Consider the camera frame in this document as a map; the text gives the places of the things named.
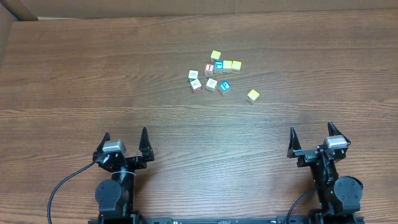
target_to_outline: letter on block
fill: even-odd
[[[214,65],[206,64],[205,66],[205,75],[206,76],[213,76]]]
[[[229,85],[227,81],[223,81],[218,88],[220,92],[225,95],[231,90],[231,85]]]
[[[217,86],[217,81],[209,78],[209,80],[207,81],[207,84],[206,84],[206,89],[208,89],[210,91],[215,91],[216,86]]]
[[[223,73],[223,62],[214,62],[214,73]]]

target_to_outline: yellow block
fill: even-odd
[[[211,53],[210,61],[211,61],[211,62],[214,62],[215,60],[219,60],[220,57],[221,57],[221,52],[218,52],[218,51],[214,50],[214,51]]]
[[[248,100],[253,104],[259,99],[259,96],[260,93],[258,93],[256,90],[251,90],[248,94]]]
[[[224,61],[223,72],[229,73],[232,71],[232,61]]]
[[[232,72],[239,73],[241,71],[242,62],[234,61],[232,62]]]

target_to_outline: wooden block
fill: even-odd
[[[253,104],[259,99],[259,96],[260,93],[258,93],[256,90],[251,90],[248,94],[248,100]]]
[[[225,95],[231,90],[231,85],[227,81],[223,81],[220,86],[218,87],[220,92]]]
[[[217,87],[217,81],[209,78],[209,80],[206,83],[206,89],[210,91],[216,91],[216,87]]]
[[[214,72],[214,65],[207,63],[205,66],[205,75],[206,76],[213,76]]]
[[[214,73],[223,73],[223,62],[214,62]]]
[[[201,90],[201,83],[199,80],[194,80],[191,82],[191,87],[194,93],[198,92]]]
[[[223,72],[231,73],[232,72],[232,61],[224,61],[223,63]]]
[[[194,70],[189,70],[188,80],[189,82],[194,81],[199,78],[199,72]]]
[[[239,73],[241,72],[242,62],[234,61],[232,62],[232,73]]]
[[[214,62],[214,61],[216,61],[216,60],[219,60],[220,57],[221,57],[221,52],[218,52],[218,51],[214,50],[214,51],[211,53],[210,61],[211,61],[211,62]]]

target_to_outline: wood grain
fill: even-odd
[[[14,23],[0,73],[0,223],[45,223],[47,200],[90,162],[103,134],[137,154],[146,126],[155,151],[137,171],[148,217],[284,215],[313,188],[285,157],[289,127],[302,146],[327,121],[353,142],[340,176],[364,184],[368,223],[398,214],[398,10],[295,12]],[[193,94],[189,69],[213,50],[240,60],[219,75],[231,92]],[[200,78],[204,84],[204,75]],[[251,105],[251,89],[261,95]],[[90,168],[53,201],[54,223],[95,218]],[[316,208],[315,196],[294,211]]]

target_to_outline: black robot frame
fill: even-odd
[[[106,133],[101,144],[93,153],[93,162],[64,179],[53,191],[47,208],[51,222],[51,201],[57,189],[68,179],[97,163],[111,173],[111,179],[100,183],[95,191],[99,204],[99,215],[88,224],[363,224],[363,217],[356,217],[360,210],[363,185],[354,177],[340,177],[335,163],[344,159],[351,142],[328,122],[329,136],[314,150],[303,151],[294,127],[290,128],[290,143],[287,157],[297,158],[297,167],[311,168],[315,189],[300,197],[287,215],[265,219],[196,219],[147,218],[134,209],[135,171],[145,169],[153,161],[154,152],[149,143],[146,128],[142,130],[139,150],[142,156],[126,157],[126,148],[120,141],[111,141]],[[293,208],[305,196],[317,192],[320,208],[312,209],[307,216],[290,216]]]

